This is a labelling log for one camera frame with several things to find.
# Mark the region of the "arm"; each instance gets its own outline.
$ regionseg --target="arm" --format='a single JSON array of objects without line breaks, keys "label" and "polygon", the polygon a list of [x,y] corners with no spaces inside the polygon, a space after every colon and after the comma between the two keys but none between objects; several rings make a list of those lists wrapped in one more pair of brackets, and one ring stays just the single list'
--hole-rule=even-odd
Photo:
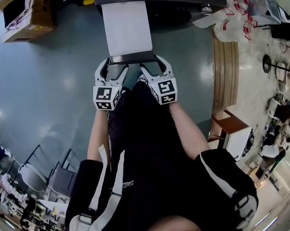
[{"label": "arm", "polygon": [[188,157],[194,160],[200,152],[209,150],[206,138],[180,105],[177,102],[171,103],[169,109]]},{"label": "arm", "polygon": [[96,111],[95,121],[92,126],[89,140],[87,159],[102,162],[99,153],[100,146],[104,145],[107,155],[107,164],[110,164],[110,145],[108,140],[107,112]]}]

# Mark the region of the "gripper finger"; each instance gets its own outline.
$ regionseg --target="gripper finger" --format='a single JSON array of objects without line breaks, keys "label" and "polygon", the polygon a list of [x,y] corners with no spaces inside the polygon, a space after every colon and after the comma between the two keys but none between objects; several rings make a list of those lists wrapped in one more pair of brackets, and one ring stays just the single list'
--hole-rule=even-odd
[{"label": "gripper finger", "polygon": [[100,63],[99,67],[97,68],[95,72],[95,81],[103,81],[106,82],[106,76],[107,76],[107,66],[110,59],[106,58],[102,63]]},{"label": "gripper finger", "polygon": [[158,56],[158,55],[155,55],[154,58],[159,64],[159,67],[163,73],[163,77],[165,77],[166,75],[170,75],[171,77],[174,77],[172,66],[167,60],[165,60],[163,57]]},{"label": "gripper finger", "polygon": [[123,82],[125,81],[126,75],[129,71],[129,65],[125,65],[124,68],[121,70],[119,76],[116,79],[111,79],[109,83],[116,87],[116,86],[122,86]]},{"label": "gripper finger", "polygon": [[140,69],[143,72],[145,78],[149,82],[157,81],[159,78],[161,78],[159,75],[157,75],[157,76],[151,75],[144,64],[140,64]]}]

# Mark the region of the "black shirt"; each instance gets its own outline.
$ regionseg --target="black shirt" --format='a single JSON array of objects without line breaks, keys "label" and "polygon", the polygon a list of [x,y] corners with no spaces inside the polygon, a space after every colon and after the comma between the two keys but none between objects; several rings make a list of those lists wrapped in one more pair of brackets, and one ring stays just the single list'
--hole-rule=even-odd
[{"label": "black shirt", "polygon": [[[218,177],[240,193],[257,199],[253,181],[237,167],[226,150],[205,151],[202,157]],[[102,167],[97,161],[81,162],[66,213],[67,229],[70,220],[88,208]],[[97,217],[106,208],[114,176],[115,172],[108,167]],[[145,144],[126,149],[122,198],[103,230],[145,231],[159,219],[171,215],[195,222],[202,231],[236,230],[240,219],[234,209],[234,203],[210,178],[199,156],[193,161],[175,148]]]}]

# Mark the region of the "chair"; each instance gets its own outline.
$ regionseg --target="chair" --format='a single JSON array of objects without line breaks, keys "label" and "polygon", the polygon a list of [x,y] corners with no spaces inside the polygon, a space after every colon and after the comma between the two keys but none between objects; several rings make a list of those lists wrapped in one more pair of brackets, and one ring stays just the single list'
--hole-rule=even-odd
[{"label": "chair", "polygon": [[54,220],[56,216],[58,218],[65,218],[68,202],[70,201],[71,192],[76,179],[76,173],[68,170],[70,164],[63,168],[71,149],[67,152],[63,162],[60,164],[57,162],[53,174],[50,178],[48,185],[48,196],[46,200],[40,199],[39,202],[43,204],[47,209],[54,214]]},{"label": "chair", "polygon": [[[41,172],[39,172],[33,165],[31,165],[28,162],[29,159],[34,155],[35,151],[38,148],[41,148],[40,145],[38,145],[33,150],[33,152],[29,155],[29,157],[27,158],[27,160],[25,161],[25,163],[20,166],[20,168],[18,170],[18,173],[14,177],[14,179],[12,180],[11,184],[15,181],[16,177],[18,176],[18,174],[21,174],[24,183],[27,185],[26,188],[29,187],[32,190],[36,191],[36,192],[41,192],[41,191],[43,191],[43,190],[46,189],[46,187],[49,184],[50,178],[52,177],[52,175],[55,172],[57,166],[59,165],[59,162],[57,162],[55,168],[52,168],[51,169],[49,176],[48,177],[45,177]],[[70,152],[71,152],[71,149],[69,149],[68,153],[66,154],[66,156],[65,156],[65,158],[64,158],[64,160],[63,160],[63,162],[61,164],[62,166],[65,164],[65,162],[66,162],[66,160],[67,160]]]},{"label": "chair", "polygon": [[279,120],[279,118],[275,117],[274,116],[274,113],[276,111],[276,108],[281,105],[280,102],[276,101],[274,98],[272,98],[269,102],[269,107],[267,108],[266,110],[266,113],[268,114],[268,116],[272,119],[275,119],[275,120]]}]

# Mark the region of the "desk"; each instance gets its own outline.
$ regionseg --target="desk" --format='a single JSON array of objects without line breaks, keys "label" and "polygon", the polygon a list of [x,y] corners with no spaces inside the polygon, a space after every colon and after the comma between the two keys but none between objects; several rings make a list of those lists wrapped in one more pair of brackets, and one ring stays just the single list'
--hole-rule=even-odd
[{"label": "desk", "polygon": [[236,161],[239,161],[252,128],[228,110],[224,112],[230,117],[221,120],[212,117],[212,120],[222,129],[219,148],[225,148]]}]

